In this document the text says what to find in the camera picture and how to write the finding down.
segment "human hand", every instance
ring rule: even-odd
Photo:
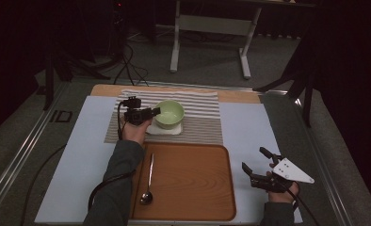
[[[271,176],[271,172],[268,171],[266,175]],[[292,192],[292,194],[297,196],[299,193],[299,185],[297,184],[297,182],[293,182],[292,185],[289,187],[289,190]],[[284,191],[283,193],[268,191],[267,193],[269,202],[294,202],[294,197],[292,197],[292,195],[289,194],[288,191]]]
[[[123,140],[133,140],[139,145],[144,143],[145,132],[148,126],[153,122],[152,119],[143,122],[141,125],[133,125],[132,123],[126,123],[122,129],[122,139]]]

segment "striped placemat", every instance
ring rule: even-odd
[[[185,109],[183,132],[180,135],[147,135],[149,142],[223,144],[221,134],[218,94],[216,92],[199,93],[189,91],[140,91],[124,89],[118,97],[111,121],[105,136],[105,143],[118,140],[118,105],[130,96],[141,99],[141,108],[154,107],[161,101],[174,100]],[[126,107],[121,107],[124,114]]]

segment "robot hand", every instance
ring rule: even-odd
[[[299,169],[295,164],[287,158],[282,158],[280,155],[271,153],[266,148],[261,147],[259,151],[267,158],[273,159],[274,168],[269,176],[262,176],[254,174],[247,164],[242,163],[242,170],[250,177],[250,185],[252,187],[261,188],[272,192],[286,191],[294,181],[304,183],[314,183],[315,180],[311,178],[304,171]]]

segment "tray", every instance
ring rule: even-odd
[[[228,221],[235,217],[229,154],[220,145],[147,143],[145,159],[134,177],[131,219]],[[153,202],[139,199],[150,190]]]

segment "metal spoon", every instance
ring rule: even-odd
[[[147,205],[150,204],[153,201],[153,193],[150,191],[150,186],[151,186],[151,176],[153,175],[153,153],[151,154],[151,161],[150,161],[150,177],[148,179],[148,187],[147,191],[142,194],[141,199],[139,202],[141,204]]]

